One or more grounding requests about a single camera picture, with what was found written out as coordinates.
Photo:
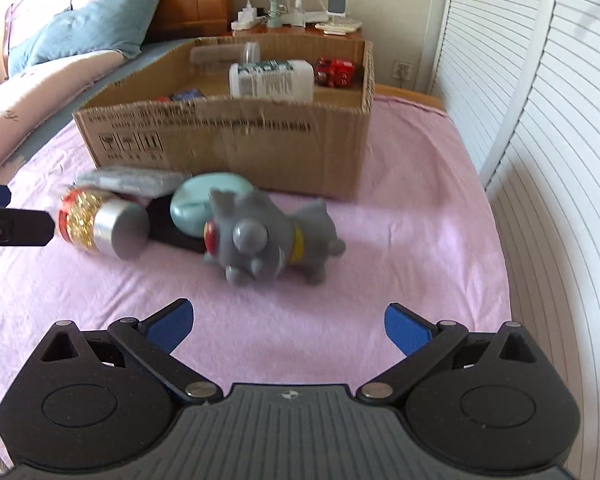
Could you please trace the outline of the gold capsule bottle silver cap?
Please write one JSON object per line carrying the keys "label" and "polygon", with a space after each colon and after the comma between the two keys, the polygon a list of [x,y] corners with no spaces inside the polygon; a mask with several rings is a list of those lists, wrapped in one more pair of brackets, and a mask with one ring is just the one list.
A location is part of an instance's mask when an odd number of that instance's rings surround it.
{"label": "gold capsule bottle silver cap", "polygon": [[56,218],[59,235],[84,252],[129,260],[148,242],[146,209],[99,188],[67,188],[61,195]]}

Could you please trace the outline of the teal round case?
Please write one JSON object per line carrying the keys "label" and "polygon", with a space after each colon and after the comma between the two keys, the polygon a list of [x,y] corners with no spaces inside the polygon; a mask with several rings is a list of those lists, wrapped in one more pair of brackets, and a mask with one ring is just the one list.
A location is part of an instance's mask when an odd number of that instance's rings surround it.
{"label": "teal round case", "polygon": [[204,225],[212,218],[209,200],[212,190],[245,194],[252,189],[253,185],[238,174],[198,174],[187,179],[174,192],[170,203],[171,219],[184,234],[201,238]]}

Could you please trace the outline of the grey toy figure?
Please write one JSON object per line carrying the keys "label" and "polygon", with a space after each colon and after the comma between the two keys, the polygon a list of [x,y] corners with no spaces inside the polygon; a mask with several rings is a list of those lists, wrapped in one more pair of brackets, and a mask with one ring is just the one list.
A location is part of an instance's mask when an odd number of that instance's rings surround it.
{"label": "grey toy figure", "polygon": [[233,286],[270,282],[290,266],[310,284],[326,278],[326,262],[346,251],[324,200],[285,214],[265,193],[212,190],[204,225],[204,261],[224,270]]}

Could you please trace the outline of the black blue toy train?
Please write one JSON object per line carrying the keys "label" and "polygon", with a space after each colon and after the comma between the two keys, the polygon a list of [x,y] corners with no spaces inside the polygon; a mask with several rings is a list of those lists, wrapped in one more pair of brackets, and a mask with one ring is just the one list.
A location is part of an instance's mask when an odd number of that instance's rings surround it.
{"label": "black blue toy train", "polygon": [[169,94],[168,96],[160,96],[160,98],[156,98],[158,102],[184,102],[190,101],[193,99],[203,98],[204,95],[197,89],[184,90],[180,92],[174,92]]}

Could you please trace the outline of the clear plastic jar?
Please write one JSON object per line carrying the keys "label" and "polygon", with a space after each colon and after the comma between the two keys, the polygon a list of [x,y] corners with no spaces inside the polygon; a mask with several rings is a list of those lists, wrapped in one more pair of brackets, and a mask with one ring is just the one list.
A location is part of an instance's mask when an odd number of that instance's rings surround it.
{"label": "clear plastic jar", "polygon": [[205,44],[193,47],[189,52],[193,65],[249,64],[261,62],[261,50],[257,42],[245,44]]}

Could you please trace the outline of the red toy train car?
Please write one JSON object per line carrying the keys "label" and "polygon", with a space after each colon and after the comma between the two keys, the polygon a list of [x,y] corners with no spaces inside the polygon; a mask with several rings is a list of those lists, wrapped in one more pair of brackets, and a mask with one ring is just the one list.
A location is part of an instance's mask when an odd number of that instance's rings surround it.
{"label": "red toy train car", "polygon": [[356,73],[354,63],[342,58],[319,58],[315,65],[314,80],[318,86],[349,88]]}

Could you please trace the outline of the white green medical bottle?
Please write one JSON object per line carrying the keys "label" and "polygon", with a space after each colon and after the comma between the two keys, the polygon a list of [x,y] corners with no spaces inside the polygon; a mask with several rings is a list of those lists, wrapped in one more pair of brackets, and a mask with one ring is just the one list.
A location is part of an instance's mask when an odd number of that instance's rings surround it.
{"label": "white green medical bottle", "polygon": [[314,68],[305,60],[234,63],[228,84],[233,98],[312,103]]}

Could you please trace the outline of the pink white quilt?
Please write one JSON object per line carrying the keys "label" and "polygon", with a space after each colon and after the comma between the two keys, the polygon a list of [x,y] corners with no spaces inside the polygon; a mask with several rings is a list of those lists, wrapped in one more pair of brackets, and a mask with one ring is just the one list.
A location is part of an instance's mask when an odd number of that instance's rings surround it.
{"label": "pink white quilt", "polygon": [[124,63],[100,50],[29,66],[0,84],[0,168],[36,127]]}

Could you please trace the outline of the pink cloth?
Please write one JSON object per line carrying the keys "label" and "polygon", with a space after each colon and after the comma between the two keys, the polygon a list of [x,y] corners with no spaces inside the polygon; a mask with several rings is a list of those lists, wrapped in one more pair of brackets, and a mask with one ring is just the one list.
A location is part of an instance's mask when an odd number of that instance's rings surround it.
{"label": "pink cloth", "polygon": [[493,214],[442,110],[376,96],[358,196],[327,209],[347,248],[317,285],[286,266],[235,287],[203,256],[158,242],[128,261],[60,236],[0,248],[0,402],[56,321],[102,330],[178,298],[193,304],[195,322],[175,354],[222,388],[362,385],[400,359],[384,332],[392,302],[480,332],[509,317]]}

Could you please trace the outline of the black flat stand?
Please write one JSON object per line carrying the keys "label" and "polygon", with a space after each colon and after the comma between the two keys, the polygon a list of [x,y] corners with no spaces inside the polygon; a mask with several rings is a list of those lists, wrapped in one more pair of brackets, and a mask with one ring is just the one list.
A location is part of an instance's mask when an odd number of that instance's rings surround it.
{"label": "black flat stand", "polygon": [[174,224],[170,214],[172,197],[173,195],[166,195],[149,202],[146,207],[149,219],[148,237],[161,244],[203,255],[206,252],[204,240],[183,233]]}

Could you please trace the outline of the blue bed sheet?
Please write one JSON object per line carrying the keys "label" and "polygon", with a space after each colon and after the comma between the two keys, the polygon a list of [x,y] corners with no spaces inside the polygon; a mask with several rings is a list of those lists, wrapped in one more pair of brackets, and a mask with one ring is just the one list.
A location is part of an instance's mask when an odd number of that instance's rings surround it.
{"label": "blue bed sheet", "polygon": [[91,82],[84,90],[74,96],[71,100],[65,102],[62,107],[59,107],[45,122],[42,122],[41,125],[33,129],[17,146],[15,151],[4,160],[3,165],[20,159],[22,159],[23,162],[27,162],[45,144],[50,142],[60,130],[65,128],[66,125],[69,125],[70,122],[73,121],[72,114],[91,99],[92,96],[102,90],[102,88],[105,88],[108,84],[113,84],[114,82],[129,77],[138,70],[156,62],[158,58],[162,58],[171,50],[181,44],[186,44],[186,42],[189,41],[192,41],[192,38],[150,44],[148,47],[144,47],[142,53],[137,58],[134,58],[134,60],[124,62],[106,76],[102,76],[95,82]]}

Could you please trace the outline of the blue pillow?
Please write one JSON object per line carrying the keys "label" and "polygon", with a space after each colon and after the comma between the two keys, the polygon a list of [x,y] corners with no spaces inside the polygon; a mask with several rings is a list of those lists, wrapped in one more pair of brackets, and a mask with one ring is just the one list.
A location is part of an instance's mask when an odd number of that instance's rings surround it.
{"label": "blue pillow", "polygon": [[10,50],[7,73],[12,77],[33,65],[100,50],[136,58],[159,2],[93,0],[62,12]]}

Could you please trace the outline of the open cardboard box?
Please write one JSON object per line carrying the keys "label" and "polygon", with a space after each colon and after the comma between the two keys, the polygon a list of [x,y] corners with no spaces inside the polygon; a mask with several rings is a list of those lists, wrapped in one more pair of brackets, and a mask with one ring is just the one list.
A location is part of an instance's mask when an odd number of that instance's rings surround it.
{"label": "open cardboard box", "polygon": [[[257,42],[265,61],[342,58],[356,66],[347,89],[315,87],[312,103],[233,98],[230,64],[193,65],[205,44]],[[197,89],[204,97],[158,102]],[[270,191],[354,200],[375,90],[365,40],[254,35],[197,38],[97,92],[73,114],[99,167],[226,171]]]}

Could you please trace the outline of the white louvered closet door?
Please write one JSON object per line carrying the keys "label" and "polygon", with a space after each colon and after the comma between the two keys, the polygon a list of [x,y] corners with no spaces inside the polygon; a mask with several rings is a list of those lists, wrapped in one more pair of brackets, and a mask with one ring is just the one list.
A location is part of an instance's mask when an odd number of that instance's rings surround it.
{"label": "white louvered closet door", "polygon": [[600,0],[446,0],[429,89],[478,170],[512,315],[576,398],[600,479]]}

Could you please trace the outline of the wooden nightstand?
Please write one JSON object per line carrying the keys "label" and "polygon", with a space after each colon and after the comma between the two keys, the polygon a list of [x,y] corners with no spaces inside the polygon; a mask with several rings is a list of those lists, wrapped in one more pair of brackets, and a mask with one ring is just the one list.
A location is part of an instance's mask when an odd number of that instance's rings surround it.
{"label": "wooden nightstand", "polygon": [[287,35],[287,36],[317,36],[317,37],[328,37],[335,39],[347,39],[347,40],[363,40],[363,32],[362,29],[358,29],[356,32],[351,32],[350,34],[338,35],[338,34],[328,34],[317,28],[314,24],[309,24],[305,28],[301,27],[291,27],[284,25],[279,28],[268,28],[265,24],[257,25],[252,29],[248,30],[238,30],[238,32],[229,32],[228,36],[233,37],[245,37],[245,36],[253,36],[253,35]]}

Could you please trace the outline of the white power strip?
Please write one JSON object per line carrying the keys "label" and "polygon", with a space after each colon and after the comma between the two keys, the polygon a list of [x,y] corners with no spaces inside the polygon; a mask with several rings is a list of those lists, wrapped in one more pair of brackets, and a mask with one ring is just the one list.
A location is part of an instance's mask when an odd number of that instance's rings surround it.
{"label": "white power strip", "polygon": [[232,32],[244,32],[250,30],[263,22],[264,16],[261,15],[256,6],[253,6],[250,0],[247,0],[246,5],[237,13],[236,20],[230,24]]}

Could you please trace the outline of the clear spray bottle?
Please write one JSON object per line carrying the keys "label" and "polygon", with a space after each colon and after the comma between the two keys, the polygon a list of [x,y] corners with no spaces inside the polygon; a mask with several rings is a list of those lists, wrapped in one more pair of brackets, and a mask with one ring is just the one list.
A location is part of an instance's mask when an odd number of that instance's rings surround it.
{"label": "clear spray bottle", "polygon": [[303,0],[294,0],[294,6],[291,8],[291,26],[306,27],[306,11],[303,9]]}

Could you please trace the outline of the small screen device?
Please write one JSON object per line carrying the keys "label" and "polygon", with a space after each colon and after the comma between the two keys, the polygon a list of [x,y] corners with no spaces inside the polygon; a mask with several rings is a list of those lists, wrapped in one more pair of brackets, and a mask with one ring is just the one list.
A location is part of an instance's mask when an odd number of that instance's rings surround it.
{"label": "small screen device", "polygon": [[347,0],[327,0],[326,13],[331,23],[345,18],[347,16]]}

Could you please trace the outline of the wall power outlet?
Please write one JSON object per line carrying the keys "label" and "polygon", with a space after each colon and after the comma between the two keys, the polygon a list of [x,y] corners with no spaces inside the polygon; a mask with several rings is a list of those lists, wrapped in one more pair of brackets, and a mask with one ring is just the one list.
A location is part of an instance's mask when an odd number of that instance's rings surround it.
{"label": "wall power outlet", "polygon": [[409,81],[412,76],[413,65],[407,62],[396,61],[393,63],[392,76],[396,80]]}

